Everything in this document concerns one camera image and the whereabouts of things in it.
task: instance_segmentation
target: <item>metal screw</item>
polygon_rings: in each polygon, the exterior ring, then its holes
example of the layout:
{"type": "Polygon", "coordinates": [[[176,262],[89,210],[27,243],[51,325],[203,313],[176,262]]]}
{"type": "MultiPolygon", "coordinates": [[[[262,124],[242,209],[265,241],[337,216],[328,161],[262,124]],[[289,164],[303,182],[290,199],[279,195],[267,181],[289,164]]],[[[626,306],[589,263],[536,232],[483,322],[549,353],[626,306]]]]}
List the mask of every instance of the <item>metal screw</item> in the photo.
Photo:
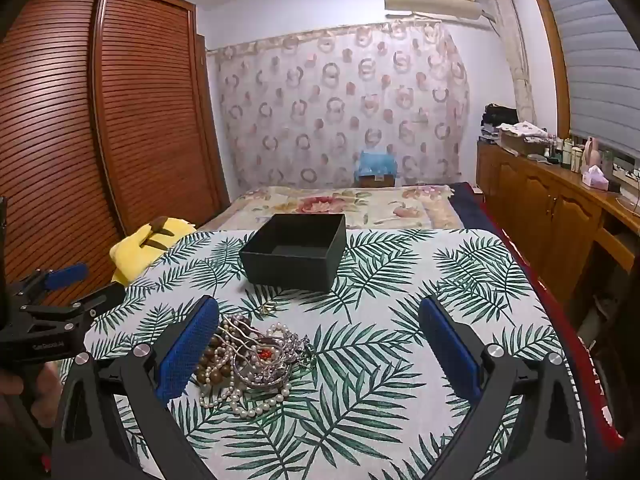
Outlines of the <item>metal screw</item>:
{"type": "Polygon", "coordinates": [[[551,354],[549,354],[549,360],[552,364],[555,365],[562,364],[562,356],[560,354],[556,354],[555,352],[551,352],[551,354]]]}
{"type": "Polygon", "coordinates": [[[87,352],[82,352],[78,354],[74,359],[77,365],[83,365],[88,360],[89,360],[89,354],[87,352]]]}
{"type": "Polygon", "coordinates": [[[491,357],[502,357],[504,355],[504,349],[500,345],[489,345],[486,351],[491,357]]]}
{"type": "Polygon", "coordinates": [[[151,352],[151,347],[146,343],[140,343],[133,349],[133,355],[136,357],[144,357],[151,352]]]}

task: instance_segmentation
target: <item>jewelry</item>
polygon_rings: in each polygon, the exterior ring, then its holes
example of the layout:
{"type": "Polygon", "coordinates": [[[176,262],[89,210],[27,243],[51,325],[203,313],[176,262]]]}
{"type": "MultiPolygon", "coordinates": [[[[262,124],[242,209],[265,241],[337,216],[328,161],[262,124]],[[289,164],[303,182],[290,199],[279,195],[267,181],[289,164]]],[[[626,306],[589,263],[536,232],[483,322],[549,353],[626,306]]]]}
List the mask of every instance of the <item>jewelry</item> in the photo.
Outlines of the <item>jewelry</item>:
{"type": "Polygon", "coordinates": [[[200,358],[196,380],[200,384],[200,406],[217,408],[227,400],[235,415],[253,418],[283,403],[291,391],[289,375],[294,365],[309,368],[316,362],[315,351],[308,337],[300,340],[287,325],[272,324],[262,334],[249,325],[249,319],[239,314],[222,316],[209,347],[200,358]],[[206,401],[214,384],[229,378],[228,386],[220,390],[220,396],[206,401]],[[256,390],[278,389],[271,399],[245,410],[241,397],[248,388],[256,390]]]}

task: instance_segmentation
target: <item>louvered wardrobe door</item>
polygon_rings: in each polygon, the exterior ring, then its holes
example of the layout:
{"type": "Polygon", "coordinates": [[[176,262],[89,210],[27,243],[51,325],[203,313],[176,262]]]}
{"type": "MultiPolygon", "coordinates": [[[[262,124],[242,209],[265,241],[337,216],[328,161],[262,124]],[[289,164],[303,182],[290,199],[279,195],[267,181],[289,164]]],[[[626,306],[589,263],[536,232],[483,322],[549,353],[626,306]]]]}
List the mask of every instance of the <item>louvered wardrobe door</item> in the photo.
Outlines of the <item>louvered wardrobe door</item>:
{"type": "Polygon", "coordinates": [[[128,232],[163,215],[200,225],[219,207],[196,104],[193,18],[157,0],[106,0],[99,130],[128,232]]]}
{"type": "Polygon", "coordinates": [[[6,273],[89,265],[49,298],[108,283],[118,241],[92,134],[88,57],[94,0],[30,0],[0,43],[0,193],[8,197],[6,273]]]}

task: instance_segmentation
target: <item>white wall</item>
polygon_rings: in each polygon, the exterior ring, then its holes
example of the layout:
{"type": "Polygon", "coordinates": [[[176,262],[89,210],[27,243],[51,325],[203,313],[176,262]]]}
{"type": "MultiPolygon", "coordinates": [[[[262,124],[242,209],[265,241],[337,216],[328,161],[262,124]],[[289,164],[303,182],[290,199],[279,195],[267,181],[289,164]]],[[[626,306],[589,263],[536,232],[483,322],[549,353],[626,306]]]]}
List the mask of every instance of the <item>white wall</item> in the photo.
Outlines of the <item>white wall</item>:
{"type": "Polygon", "coordinates": [[[513,0],[529,60],[529,78],[537,126],[551,133],[558,132],[556,80],[551,49],[546,38],[545,23],[536,0],[513,0]]]}
{"type": "MultiPolygon", "coordinates": [[[[210,11],[198,12],[198,31],[207,48],[270,38],[316,28],[384,22],[384,0],[235,0],[210,11]]],[[[476,180],[476,140],[484,107],[489,103],[515,107],[511,73],[500,39],[484,18],[479,27],[447,24],[460,51],[470,86],[468,127],[460,147],[462,179],[476,180]]],[[[209,77],[213,111],[220,144],[226,184],[232,199],[239,190],[230,150],[226,143],[216,67],[209,57],[209,77]]]]}

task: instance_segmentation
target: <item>yellow cloth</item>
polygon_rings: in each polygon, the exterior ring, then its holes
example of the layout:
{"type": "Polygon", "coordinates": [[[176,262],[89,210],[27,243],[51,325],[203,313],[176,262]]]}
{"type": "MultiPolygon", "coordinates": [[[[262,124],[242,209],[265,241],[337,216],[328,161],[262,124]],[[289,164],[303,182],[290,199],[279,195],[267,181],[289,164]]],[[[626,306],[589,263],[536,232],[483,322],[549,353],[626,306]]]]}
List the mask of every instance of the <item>yellow cloth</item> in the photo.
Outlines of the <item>yellow cloth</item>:
{"type": "Polygon", "coordinates": [[[172,236],[152,232],[151,224],[146,224],[110,249],[109,256],[116,265],[112,282],[129,285],[164,253],[163,249],[146,245],[149,241],[168,249],[180,238],[196,231],[193,225],[179,218],[167,218],[162,229],[171,232],[172,236]]]}

